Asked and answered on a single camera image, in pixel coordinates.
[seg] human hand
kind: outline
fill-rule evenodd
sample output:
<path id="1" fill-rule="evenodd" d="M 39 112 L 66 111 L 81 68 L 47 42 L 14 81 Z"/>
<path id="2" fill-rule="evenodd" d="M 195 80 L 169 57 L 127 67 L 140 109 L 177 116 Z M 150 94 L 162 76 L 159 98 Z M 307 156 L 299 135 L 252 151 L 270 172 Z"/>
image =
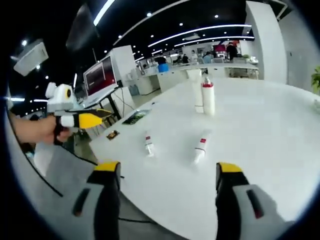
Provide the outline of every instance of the human hand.
<path id="1" fill-rule="evenodd" d="M 40 119 L 38 121 L 40 132 L 41 132 L 41 141 L 47 144 L 53 144 L 55 140 L 54 130 L 56 128 L 56 117 L 48 116 L 47 118 Z M 56 137 L 58 141 L 64 143 L 72 135 L 71 131 L 64 127 L 60 134 Z"/>

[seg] white bottle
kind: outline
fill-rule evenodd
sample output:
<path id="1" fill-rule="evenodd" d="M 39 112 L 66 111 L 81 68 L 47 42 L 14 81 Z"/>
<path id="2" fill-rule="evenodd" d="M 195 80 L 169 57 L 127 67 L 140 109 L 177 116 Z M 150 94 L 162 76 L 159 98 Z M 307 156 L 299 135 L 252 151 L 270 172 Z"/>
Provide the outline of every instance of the white bottle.
<path id="1" fill-rule="evenodd" d="M 148 132 L 145 133 L 145 149 L 148 152 L 148 157 L 154 156 L 154 144 L 152 143 L 150 134 Z"/>
<path id="2" fill-rule="evenodd" d="M 194 109 L 197 113 L 204 113 L 204 102 L 202 98 L 201 69 L 187 70 L 189 79 L 192 83 L 194 95 Z"/>
<path id="3" fill-rule="evenodd" d="M 194 148 L 194 163 L 197 164 L 206 155 L 206 149 L 208 146 L 208 141 L 211 137 L 211 131 L 206 130 L 202 133 L 200 140 L 197 142 Z"/>
<path id="4" fill-rule="evenodd" d="M 215 103 L 215 90 L 214 84 L 210 81 L 208 77 L 205 78 L 202 84 L 202 99 L 203 99 L 203 112 L 206 115 L 213 116 L 216 112 Z"/>

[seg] potted plant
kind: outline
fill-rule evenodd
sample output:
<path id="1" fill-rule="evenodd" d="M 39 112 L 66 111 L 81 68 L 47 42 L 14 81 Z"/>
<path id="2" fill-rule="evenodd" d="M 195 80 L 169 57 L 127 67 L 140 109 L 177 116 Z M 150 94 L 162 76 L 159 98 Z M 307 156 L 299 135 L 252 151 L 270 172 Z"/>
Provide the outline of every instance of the potted plant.
<path id="1" fill-rule="evenodd" d="M 315 73 L 311 75 L 311 85 L 313 93 L 320 96 L 320 66 L 315 68 Z M 320 101 L 314 100 L 314 106 L 316 110 L 320 113 Z"/>

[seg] monitor screen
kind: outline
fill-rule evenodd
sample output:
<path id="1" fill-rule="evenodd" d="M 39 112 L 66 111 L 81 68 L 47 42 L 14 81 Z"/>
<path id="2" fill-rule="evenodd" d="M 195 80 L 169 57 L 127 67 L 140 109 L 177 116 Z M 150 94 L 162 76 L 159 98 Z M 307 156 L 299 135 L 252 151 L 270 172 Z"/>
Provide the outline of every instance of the monitor screen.
<path id="1" fill-rule="evenodd" d="M 106 57 L 94 65 L 84 75 L 88 96 L 116 83 L 111 57 Z"/>

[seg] computer monitor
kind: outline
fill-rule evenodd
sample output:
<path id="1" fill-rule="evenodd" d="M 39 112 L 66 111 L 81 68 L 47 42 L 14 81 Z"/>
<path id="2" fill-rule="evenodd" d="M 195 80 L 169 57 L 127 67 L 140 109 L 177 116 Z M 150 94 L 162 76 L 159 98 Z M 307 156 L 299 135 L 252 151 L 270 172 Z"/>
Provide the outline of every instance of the computer monitor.
<path id="1" fill-rule="evenodd" d="M 87 96 L 90 98 L 101 92 L 111 92 L 118 86 L 110 56 L 90 67 L 83 74 L 83 78 Z"/>

